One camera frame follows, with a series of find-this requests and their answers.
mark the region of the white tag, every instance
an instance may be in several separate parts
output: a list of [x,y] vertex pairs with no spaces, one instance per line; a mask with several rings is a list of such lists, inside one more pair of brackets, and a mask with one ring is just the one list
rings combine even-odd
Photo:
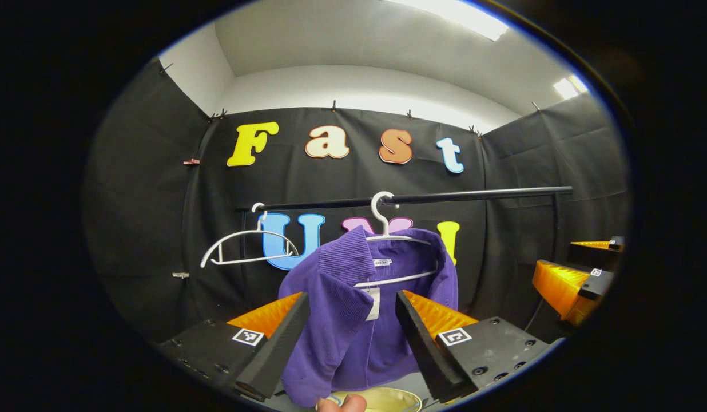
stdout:
[[391,259],[375,259],[374,260],[374,267],[379,268],[379,266],[389,266],[392,264]]
[[369,316],[366,316],[366,320],[379,319],[379,287],[372,287],[369,290],[364,289],[364,292],[368,293],[369,296],[374,298],[374,305],[372,305],[371,307]]

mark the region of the purple shirt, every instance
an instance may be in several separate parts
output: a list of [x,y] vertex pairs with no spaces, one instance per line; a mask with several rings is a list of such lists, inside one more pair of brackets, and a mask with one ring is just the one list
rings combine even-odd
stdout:
[[[310,318],[283,372],[290,399],[312,407],[332,391],[362,391],[417,372],[417,363],[395,315],[395,298],[409,290],[458,309],[458,275],[445,245],[436,233],[405,229],[392,235],[427,240],[367,242],[363,227],[320,246],[288,273],[278,298],[308,292]],[[391,259],[374,266],[375,259]],[[374,299],[353,287],[437,271],[429,276],[379,287],[379,317],[366,321]]]

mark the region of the white plastic hanger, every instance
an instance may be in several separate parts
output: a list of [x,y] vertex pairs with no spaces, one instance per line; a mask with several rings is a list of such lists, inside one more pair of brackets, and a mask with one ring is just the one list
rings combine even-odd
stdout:
[[[379,203],[379,199],[381,199],[383,196],[393,197],[394,195],[388,191],[380,191],[379,193],[374,195],[374,197],[371,198],[371,212],[374,214],[375,218],[377,218],[380,222],[382,222],[382,224],[384,226],[383,234],[380,236],[367,237],[366,241],[372,242],[372,241],[377,241],[377,240],[408,240],[410,242],[418,242],[418,243],[424,243],[425,245],[432,245],[432,243],[427,242],[427,240],[415,239],[414,237],[409,237],[409,236],[390,235],[390,222],[387,220],[387,218],[382,216],[382,214],[379,213],[379,211],[376,209],[377,203]],[[412,280],[412,279],[417,279],[417,278],[429,276],[429,275],[435,274],[437,271],[438,271],[437,261],[435,261],[434,271],[424,272],[423,274],[404,276],[401,278],[378,280],[378,281],[374,281],[374,282],[362,282],[362,283],[354,284],[353,287],[372,287],[372,286],[376,286],[379,284],[390,284],[390,283],[396,283],[396,282],[403,282],[403,281],[408,281],[408,280]]]
[[[252,213],[257,211],[257,207],[259,206],[264,206],[262,203],[255,203],[254,206],[252,206]],[[212,259],[212,263],[215,264],[232,264],[232,263],[246,263],[246,262],[257,262],[260,260],[270,260],[270,259],[277,259],[277,258],[286,258],[286,256],[292,256],[293,252],[290,251],[290,246],[293,247],[293,250],[295,251],[296,256],[300,256],[300,253],[298,253],[298,249],[295,247],[292,241],[288,239],[285,236],[282,236],[280,233],[275,233],[275,232],[269,232],[267,230],[262,230],[262,221],[267,219],[267,211],[262,215],[262,218],[257,219],[257,230],[244,230],[242,232],[236,232],[232,233],[231,235],[222,237],[221,239],[218,239],[217,242],[214,243],[212,247],[209,248],[209,250],[206,251],[206,254],[204,255],[204,258],[201,260],[201,268],[204,268],[206,266],[206,261],[209,260],[209,256],[212,254],[214,250],[219,251],[219,260],[214,260]],[[251,259],[241,259],[241,260],[224,260],[222,257],[222,248],[221,244],[224,242],[224,240],[231,239],[232,237],[236,237],[239,235],[247,235],[249,233],[267,233],[268,235],[274,235],[277,237],[282,237],[285,239],[285,255],[279,255],[279,256],[265,256],[265,257],[254,257]]]

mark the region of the black fabric backdrop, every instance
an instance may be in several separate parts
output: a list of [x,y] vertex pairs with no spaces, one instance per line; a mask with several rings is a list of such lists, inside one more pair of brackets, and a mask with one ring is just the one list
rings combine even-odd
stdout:
[[[155,342],[204,318],[230,319],[277,298],[287,271],[267,262],[207,264],[205,251],[241,230],[239,207],[370,197],[378,191],[419,195],[573,185],[566,198],[565,242],[605,240],[625,231],[626,164],[618,133],[596,102],[580,96],[491,131],[482,140],[467,130],[367,110],[273,109],[226,115],[207,123],[204,114],[151,62],[118,99],[97,133],[84,188],[84,222],[94,264],[120,313]],[[239,125],[277,122],[254,164],[228,167]],[[342,159],[314,159],[309,131],[336,125],[351,149]],[[379,158],[382,132],[407,130],[414,157],[406,164]],[[435,142],[452,138],[465,171],[453,174]],[[195,157],[200,165],[184,166]],[[407,217],[414,227],[437,232],[441,221],[460,224],[455,258],[459,310],[475,318],[502,316],[524,328],[539,295],[531,285],[534,262],[549,258],[553,241],[551,198],[403,204],[383,207],[387,218]],[[380,223],[369,208],[280,211],[291,218],[285,235],[304,248],[302,213],[325,217],[320,244],[345,233],[343,219]],[[248,214],[247,229],[257,214]],[[240,258],[239,240],[224,245],[224,258]],[[262,256],[262,237],[244,237],[247,258]],[[188,272],[186,279],[173,272]],[[530,333],[552,340],[553,319]]]

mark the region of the blue letter u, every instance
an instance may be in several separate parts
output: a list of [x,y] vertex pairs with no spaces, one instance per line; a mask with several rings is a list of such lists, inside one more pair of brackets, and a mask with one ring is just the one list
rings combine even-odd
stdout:
[[[325,218],[322,215],[314,213],[306,213],[298,218],[299,224],[304,228],[305,250],[300,256],[285,256],[277,259],[270,259],[268,262],[275,268],[290,271],[292,268],[301,263],[320,246],[320,225],[325,223]],[[283,213],[268,213],[267,219],[262,222],[262,230],[279,233],[285,235],[285,227],[290,223],[290,216]],[[262,248],[265,256],[285,255],[285,239],[278,236],[262,234]]]

